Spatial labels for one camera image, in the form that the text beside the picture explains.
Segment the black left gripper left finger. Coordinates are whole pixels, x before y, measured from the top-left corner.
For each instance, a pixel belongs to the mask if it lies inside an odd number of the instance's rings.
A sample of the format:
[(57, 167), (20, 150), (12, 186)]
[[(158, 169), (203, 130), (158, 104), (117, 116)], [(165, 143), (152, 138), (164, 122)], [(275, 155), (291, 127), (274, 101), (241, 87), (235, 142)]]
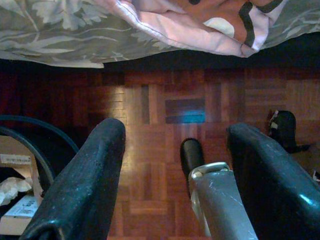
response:
[(46, 192), (21, 240), (105, 240), (117, 199), (125, 125), (106, 118)]

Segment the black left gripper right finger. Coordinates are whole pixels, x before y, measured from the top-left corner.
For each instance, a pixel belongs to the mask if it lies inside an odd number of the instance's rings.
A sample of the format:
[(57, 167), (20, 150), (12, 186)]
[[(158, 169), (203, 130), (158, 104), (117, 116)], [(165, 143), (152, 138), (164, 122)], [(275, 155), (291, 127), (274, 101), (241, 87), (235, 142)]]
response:
[(320, 187), (274, 139), (246, 123), (227, 128), (246, 213), (260, 240), (318, 240)]

